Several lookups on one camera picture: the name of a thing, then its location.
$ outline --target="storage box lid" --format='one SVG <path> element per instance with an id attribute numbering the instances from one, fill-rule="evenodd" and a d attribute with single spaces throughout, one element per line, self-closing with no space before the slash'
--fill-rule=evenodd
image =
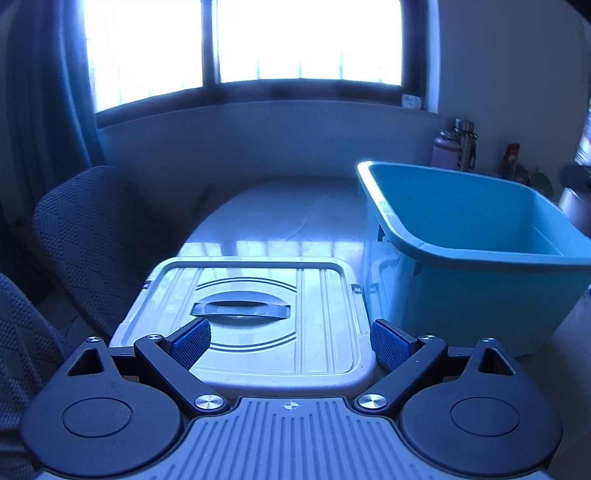
<path id="1" fill-rule="evenodd" d="M 212 342 L 191 372 L 228 398 L 352 397 L 373 379 L 361 288 L 334 258 L 166 260 L 110 346 L 167 336 L 195 316 L 208 319 Z"/>

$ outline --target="pink bottle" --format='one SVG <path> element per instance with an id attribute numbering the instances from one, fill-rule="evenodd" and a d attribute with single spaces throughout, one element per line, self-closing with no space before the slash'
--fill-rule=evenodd
<path id="1" fill-rule="evenodd" d="M 458 142 L 457 135 L 447 130 L 441 130 L 439 136 L 435 139 L 435 145 L 433 145 L 431 166 L 446 168 L 448 170 L 458 170 L 458 163 L 461 156 L 462 148 Z"/>

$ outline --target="window frame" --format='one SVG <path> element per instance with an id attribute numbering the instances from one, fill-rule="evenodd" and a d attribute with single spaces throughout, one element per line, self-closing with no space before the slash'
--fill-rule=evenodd
<path id="1" fill-rule="evenodd" d="M 341 100 L 400 106 L 402 95 L 424 97 L 427 83 L 426 0 L 400 0 L 402 85 L 333 79 L 259 79 L 221 83 L 214 22 L 217 0 L 202 3 L 203 86 L 123 103 L 96 113 L 98 128 L 159 113 L 266 100 Z"/>

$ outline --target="window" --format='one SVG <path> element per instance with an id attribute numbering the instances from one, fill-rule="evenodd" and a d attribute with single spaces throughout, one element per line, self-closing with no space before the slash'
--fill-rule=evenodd
<path id="1" fill-rule="evenodd" d="M 398 0 L 218 0 L 217 42 L 222 82 L 402 80 Z"/>
<path id="2" fill-rule="evenodd" d="M 424 93 L 421 0 L 84 0 L 84 6 L 96 110 L 155 97 L 134 104 L 135 113 L 131 106 L 111 111 L 119 121 L 227 101 L 400 104 L 402 93 Z"/>
<path id="3" fill-rule="evenodd" d="M 97 111 L 203 85 L 199 0 L 84 0 L 84 11 Z"/>

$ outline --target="gray upholstered chair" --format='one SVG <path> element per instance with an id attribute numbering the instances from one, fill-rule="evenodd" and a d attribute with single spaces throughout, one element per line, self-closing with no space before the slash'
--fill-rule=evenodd
<path id="1" fill-rule="evenodd" d="M 151 270 L 179 246 L 113 167 L 90 168 L 45 195 L 33 230 L 81 317 L 105 340 Z"/>
<path id="2" fill-rule="evenodd" d="M 0 478 L 27 480 L 21 417 L 74 348 L 18 287 L 0 274 Z"/>

